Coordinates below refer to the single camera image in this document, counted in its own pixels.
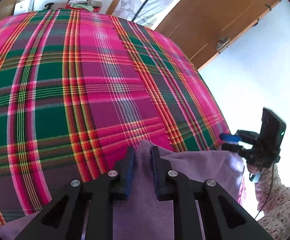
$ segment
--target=purple cloth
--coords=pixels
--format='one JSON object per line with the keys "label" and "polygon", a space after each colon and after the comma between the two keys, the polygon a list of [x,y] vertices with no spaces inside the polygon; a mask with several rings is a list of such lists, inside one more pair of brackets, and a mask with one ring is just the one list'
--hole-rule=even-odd
{"label": "purple cloth", "polygon": [[[127,201],[114,203],[114,240],[174,239],[173,202],[159,202],[154,192],[150,166],[152,146],[154,144],[149,141],[141,141],[136,150],[131,195]],[[214,179],[234,199],[238,198],[244,163],[237,154],[227,151],[174,153],[161,147],[159,152],[163,159],[171,162],[174,170],[192,180]],[[33,217],[31,215],[0,226],[0,236],[3,240],[13,240]]]}

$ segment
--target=bed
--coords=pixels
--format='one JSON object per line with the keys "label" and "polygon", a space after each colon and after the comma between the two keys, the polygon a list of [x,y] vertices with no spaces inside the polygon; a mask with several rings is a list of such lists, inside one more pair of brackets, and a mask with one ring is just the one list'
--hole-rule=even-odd
{"label": "bed", "polygon": [[73,179],[96,179],[142,139],[215,150],[222,132],[203,79],[155,31],[67,9],[0,22],[0,225]]}

